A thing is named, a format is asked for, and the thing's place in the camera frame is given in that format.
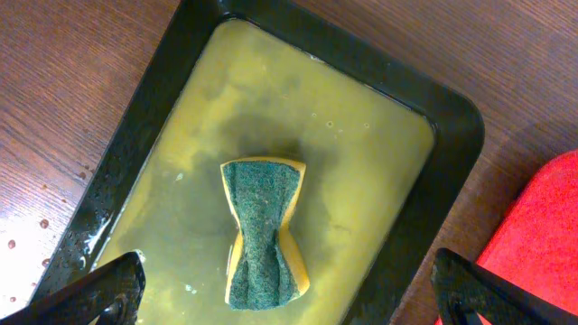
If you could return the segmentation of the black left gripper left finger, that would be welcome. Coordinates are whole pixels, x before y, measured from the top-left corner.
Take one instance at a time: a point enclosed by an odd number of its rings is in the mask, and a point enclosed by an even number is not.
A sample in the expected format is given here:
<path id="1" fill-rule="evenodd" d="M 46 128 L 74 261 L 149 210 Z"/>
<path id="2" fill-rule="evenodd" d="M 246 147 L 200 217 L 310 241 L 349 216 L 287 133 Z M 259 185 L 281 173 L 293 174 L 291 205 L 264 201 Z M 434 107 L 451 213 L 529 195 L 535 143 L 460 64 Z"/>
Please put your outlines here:
<path id="1" fill-rule="evenodd" d="M 4 325 L 134 325 L 145 291 L 137 252 L 128 252 L 61 290 L 4 318 Z"/>

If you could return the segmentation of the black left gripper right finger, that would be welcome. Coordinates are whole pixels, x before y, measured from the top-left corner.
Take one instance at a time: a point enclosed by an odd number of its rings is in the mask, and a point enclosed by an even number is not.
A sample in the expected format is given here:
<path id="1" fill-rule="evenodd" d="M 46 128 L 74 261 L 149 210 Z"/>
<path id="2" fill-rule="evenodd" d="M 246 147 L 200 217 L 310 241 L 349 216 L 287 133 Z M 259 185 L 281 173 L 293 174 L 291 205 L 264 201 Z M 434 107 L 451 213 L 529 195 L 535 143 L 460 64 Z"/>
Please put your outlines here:
<path id="1" fill-rule="evenodd" d="M 431 283 L 443 325 L 570 324 L 577 316 L 546 302 L 448 248 L 436 251 Z"/>

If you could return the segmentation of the green and yellow sponge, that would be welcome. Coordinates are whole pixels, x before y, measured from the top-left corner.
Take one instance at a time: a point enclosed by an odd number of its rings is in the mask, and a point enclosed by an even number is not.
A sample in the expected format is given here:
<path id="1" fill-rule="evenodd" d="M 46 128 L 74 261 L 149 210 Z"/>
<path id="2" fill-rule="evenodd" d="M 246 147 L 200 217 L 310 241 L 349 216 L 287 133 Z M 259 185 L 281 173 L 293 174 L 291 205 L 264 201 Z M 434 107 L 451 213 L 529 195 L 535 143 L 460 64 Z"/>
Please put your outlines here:
<path id="1" fill-rule="evenodd" d="M 225 303 L 237 311 L 266 311 L 303 296 L 310 279 L 291 231 L 306 164 L 249 157 L 220 165 L 238 233 L 228 260 Z"/>

